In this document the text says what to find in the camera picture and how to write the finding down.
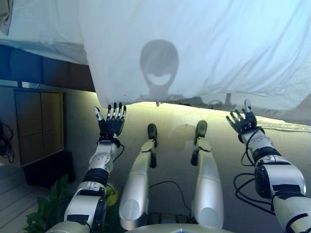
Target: black cable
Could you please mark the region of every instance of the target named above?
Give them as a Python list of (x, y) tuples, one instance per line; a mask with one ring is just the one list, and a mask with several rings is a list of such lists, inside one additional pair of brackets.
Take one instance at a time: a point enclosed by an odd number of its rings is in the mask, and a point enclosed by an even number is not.
[(249, 154), (248, 154), (248, 145), (249, 145), (249, 142), (251, 141), (251, 139), (253, 138), (253, 136), (259, 131), (261, 130), (261, 127), (259, 127), (258, 129), (256, 129), (252, 135), (249, 137), (249, 139), (247, 140), (247, 143), (246, 143), (246, 147), (245, 147), (245, 153), (246, 153), (246, 156), (248, 158), (248, 161), (252, 164), (252, 166), (255, 166), (255, 163), (251, 160), (251, 158), (249, 157)]
[(244, 152), (243, 156), (241, 157), (241, 164), (242, 164), (242, 166), (253, 166), (251, 164), (244, 164), (243, 163), (243, 159), (244, 159), (245, 155), (246, 155), (246, 152)]
[(242, 195), (243, 197), (245, 197), (246, 199), (251, 200), (251, 201), (253, 201), (253, 202), (262, 203), (262, 204), (266, 204), (266, 205), (271, 205), (270, 202), (252, 199), (252, 198), (246, 196), (245, 194), (243, 194), (243, 193), (240, 191), (240, 190), (241, 190), (243, 187), (245, 187), (247, 184), (253, 182), (253, 181), (255, 180), (255, 178), (252, 178), (252, 179), (246, 181), (246, 182), (245, 182), (244, 184), (242, 184), (239, 188), (237, 188), (236, 180), (237, 180), (238, 177), (243, 176), (243, 175), (254, 176), (255, 174), (253, 174), (253, 173), (241, 173), (241, 174), (237, 175), (237, 176), (233, 179), (233, 185), (234, 185), (235, 189), (238, 191), (238, 193), (241, 194), (241, 195)]
[(256, 205), (256, 204), (254, 204), (254, 203), (252, 203), (252, 202), (250, 202), (250, 201), (248, 201), (248, 200), (246, 200), (246, 199), (243, 199), (243, 198), (239, 197), (238, 194), (240, 194), (240, 195), (242, 195), (243, 197), (245, 197), (245, 198), (247, 198), (247, 199), (249, 199), (249, 200), (252, 200), (252, 201), (254, 201), (254, 202), (258, 202), (258, 203), (262, 203), (262, 204), (268, 204), (268, 205), (271, 206), (271, 203), (269, 203), (269, 202), (260, 201), (260, 200), (255, 200), (255, 199), (249, 198), (249, 197), (247, 197), (245, 194), (243, 194), (243, 193), (240, 191), (240, 190), (241, 190), (243, 187), (245, 187), (247, 184), (249, 184), (249, 183), (251, 183), (251, 182), (253, 182), (253, 181), (255, 180), (254, 178), (252, 178), (252, 179), (246, 181), (246, 182), (245, 182), (244, 184), (242, 184), (241, 186), (237, 187), (237, 185), (236, 185), (236, 179), (237, 179), (239, 176), (242, 176), (242, 175), (252, 175), (252, 176), (253, 176), (254, 174), (253, 174), (253, 173), (241, 173), (241, 174), (237, 175), (237, 176), (234, 178), (234, 180), (233, 180), (233, 185), (234, 185), (234, 187), (235, 187), (235, 189), (236, 189), (236, 191), (235, 191), (235, 196), (236, 196), (238, 199), (244, 201), (244, 202), (247, 203), (247, 204), (250, 204), (250, 205), (253, 206), (253, 207), (256, 207), (256, 208), (258, 208), (258, 209), (260, 209), (260, 210), (263, 210), (264, 212), (267, 212), (267, 213), (269, 213), (269, 214), (276, 215), (274, 212), (272, 212), (272, 211), (270, 211), (270, 210), (267, 210), (267, 209), (265, 209), (265, 208), (263, 208), (263, 207), (261, 207), (261, 206), (259, 206), (259, 205)]
[(120, 153), (120, 154), (118, 154), (118, 156), (117, 156), (116, 158), (114, 158), (113, 162), (114, 162), (114, 161), (116, 161), (116, 160), (117, 160), (117, 158), (119, 158), (119, 157), (120, 157), (120, 155), (122, 155), (122, 153), (123, 153), (123, 151), (124, 151), (124, 149), (125, 149), (125, 146), (124, 146), (124, 145), (120, 144), (120, 146), (122, 146), (122, 151), (121, 151), (121, 153)]
[(9, 163), (12, 164), (14, 162), (14, 151), (12, 149), (10, 140), (13, 138), (13, 131), (11, 130), (11, 128), (8, 125), (3, 124), (0, 121), (0, 127), (2, 127), (2, 125), (9, 129), (11, 136), (9, 138), (7, 138), (4, 135), (4, 133), (3, 133), (3, 135), (0, 135), (0, 156), (2, 156), (5, 159), (8, 159)]
[(183, 202), (184, 202), (185, 207), (186, 207), (189, 211), (191, 211), (191, 209), (190, 209), (190, 208), (187, 206), (187, 204), (186, 204), (183, 191), (181, 190), (180, 186), (179, 186), (176, 182), (174, 182), (174, 181), (162, 181), (162, 182), (155, 183), (155, 184), (151, 185), (149, 188), (152, 188), (152, 187), (154, 187), (154, 186), (156, 186), (156, 185), (163, 184), (163, 183), (173, 183), (173, 184), (175, 184), (175, 185), (178, 187), (178, 189), (179, 189), (179, 191), (180, 191), (180, 193), (181, 193), (181, 197), (182, 197), (182, 199), (183, 199)]
[(47, 221), (46, 221), (46, 223), (45, 223), (45, 230), (44, 230), (45, 232), (48, 230), (49, 220), (50, 220), (50, 217), (51, 217), (52, 212), (53, 212), (59, 205), (64, 204), (65, 202), (70, 201), (70, 200), (71, 200), (71, 198), (68, 198), (68, 199), (65, 199), (65, 200), (63, 200), (63, 201), (57, 203), (57, 204), (49, 211), (49, 214), (48, 214), (48, 216), (47, 216)]

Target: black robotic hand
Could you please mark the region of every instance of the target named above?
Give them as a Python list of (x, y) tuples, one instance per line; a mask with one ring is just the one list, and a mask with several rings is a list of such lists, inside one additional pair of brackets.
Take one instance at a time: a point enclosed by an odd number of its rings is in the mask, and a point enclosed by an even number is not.
[(94, 111), (98, 119), (101, 139), (112, 140), (114, 134), (116, 134), (117, 136), (121, 134), (126, 115), (126, 106), (123, 107), (123, 114), (121, 116), (122, 112), (121, 103), (119, 103), (118, 112), (117, 112), (117, 103), (113, 104), (113, 112), (111, 112), (111, 105), (108, 105), (108, 113), (106, 120), (104, 120), (100, 110), (97, 107), (94, 107)]
[(257, 120), (251, 110), (250, 101), (246, 99), (244, 105), (245, 109), (243, 108), (242, 111), (245, 117), (243, 117), (238, 110), (235, 110), (237, 117), (233, 114), (233, 112), (230, 112), (232, 120), (229, 116), (226, 116), (229, 124), (239, 134), (239, 136), (243, 133), (258, 129)]

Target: cabinet door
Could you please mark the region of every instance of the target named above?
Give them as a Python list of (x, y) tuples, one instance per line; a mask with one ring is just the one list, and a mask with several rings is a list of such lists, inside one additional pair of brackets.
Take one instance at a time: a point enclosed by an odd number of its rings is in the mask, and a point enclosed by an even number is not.
[(41, 133), (41, 100), (39, 92), (16, 91), (16, 111), (20, 137)]
[(61, 101), (59, 93), (41, 93), (44, 155), (63, 149)]
[(16, 91), (15, 100), (21, 163), (26, 164), (44, 155), (40, 93)]

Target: white sheet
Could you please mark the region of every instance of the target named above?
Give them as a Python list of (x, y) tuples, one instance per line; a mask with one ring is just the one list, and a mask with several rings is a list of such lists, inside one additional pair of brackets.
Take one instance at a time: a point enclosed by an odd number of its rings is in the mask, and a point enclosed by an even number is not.
[(76, 0), (14, 0), (8, 36), (0, 44), (87, 65)]
[(233, 93), (285, 110), (311, 93), (310, 72), (294, 75), (311, 50), (308, 0), (81, 0), (79, 14), (102, 106)]

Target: wooden floor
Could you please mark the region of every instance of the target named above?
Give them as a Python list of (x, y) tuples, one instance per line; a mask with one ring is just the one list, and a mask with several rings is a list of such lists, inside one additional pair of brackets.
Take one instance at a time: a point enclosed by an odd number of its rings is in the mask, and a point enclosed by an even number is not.
[(26, 184), (22, 169), (0, 164), (0, 233), (25, 232), (26, 216), (37, 211), (37, 197), (47, 196)]

